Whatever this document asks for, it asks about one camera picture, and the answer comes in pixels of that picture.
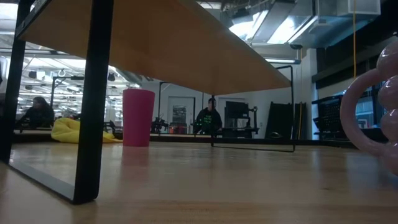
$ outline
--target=yellow bean bag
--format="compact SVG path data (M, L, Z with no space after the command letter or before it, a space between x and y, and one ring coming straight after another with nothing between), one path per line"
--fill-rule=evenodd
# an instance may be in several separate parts
M79 143L80 122L69 118L60 118L54 122L51 138L60 142ZM104 132L104 143L123 142L116 139L113 134Z

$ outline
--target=person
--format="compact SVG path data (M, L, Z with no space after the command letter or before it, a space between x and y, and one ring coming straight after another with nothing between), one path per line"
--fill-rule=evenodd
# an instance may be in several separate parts
M30 128L50 128L54 123L54 110L44 98L38 96L33 99L33 106L26 111L16 126L20 126L27 118Z
M198 132L202 132L204 134L211 134L212 131L221 131L223 127L223 122L216 108L212 107L211 100L212 98L208 100L208 107L201 110L200 113L198 114L197 119L195 121L195 125L193 127L194 134L197 134ZM213 129L211 129L212 118L214 119Z

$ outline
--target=pink object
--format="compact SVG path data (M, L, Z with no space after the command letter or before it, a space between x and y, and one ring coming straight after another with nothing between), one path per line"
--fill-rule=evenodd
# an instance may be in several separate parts
M369 152L383 161L398 175L398 42L388 45L377 62L377 69L358 77L347 89L341 102L340 118L344 132L359 149ZM381 130L389 143L381 144L367 138L355 120L355 108L359 97L372 85L387 82L379 92L379 102L388 112L381 119Z
M155 93L147 90L123 91L123 145L149 146Z

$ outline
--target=wooden floor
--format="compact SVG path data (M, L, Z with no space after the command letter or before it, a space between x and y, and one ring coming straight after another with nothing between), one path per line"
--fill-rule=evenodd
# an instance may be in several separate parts
M18 144L12 159L73 184L76 149ZM352 149L108 144L102 164L98 199L80 206L0 164L0 223L397 223L398 177Z

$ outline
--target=yellow cable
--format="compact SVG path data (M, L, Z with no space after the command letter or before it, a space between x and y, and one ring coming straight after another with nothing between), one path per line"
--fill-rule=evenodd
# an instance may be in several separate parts
M354 0L353 27L354 27L354 79L356 78L356 0Z

